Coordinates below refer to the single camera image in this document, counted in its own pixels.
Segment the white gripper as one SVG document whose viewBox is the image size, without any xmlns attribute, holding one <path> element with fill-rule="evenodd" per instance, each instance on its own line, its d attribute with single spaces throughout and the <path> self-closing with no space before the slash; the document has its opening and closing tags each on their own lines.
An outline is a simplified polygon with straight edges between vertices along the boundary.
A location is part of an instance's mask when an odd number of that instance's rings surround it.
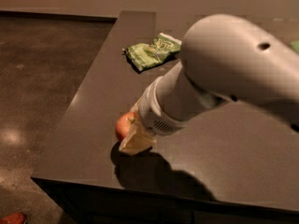
<svg viewBox="0 0 299 224">
<path fill-rule="evenodd" d="M 138 111 L 141 121 L 135 117 L 119 152 L 130 156 L 138 154 L 156 143 L 156 138 L 146 129 L 170 135 L 183 129 L 190 119 L 218 105 L 218 98 L 196 88 L 178 62 L 165 75 L 157 77 L 130 108 L 130 112 Z"/>
</svg>

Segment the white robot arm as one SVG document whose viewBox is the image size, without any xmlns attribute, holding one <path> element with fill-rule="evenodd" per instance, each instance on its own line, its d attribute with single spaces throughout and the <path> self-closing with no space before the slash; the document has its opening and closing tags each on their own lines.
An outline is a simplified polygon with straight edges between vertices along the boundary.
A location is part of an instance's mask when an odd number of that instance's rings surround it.
<svg viewBox="0 0 299 224">
<path fill-rule="evenodd" d="M 135 117 L 119 151 L 135 155 L 158 135 L 229 101 L 255 105 L 299 126 L 299 56 L 264 29 L 232 15 L 195 23 L 182 39 L 179 62 L 157 77 L 131 108 Z"/>
</svg>

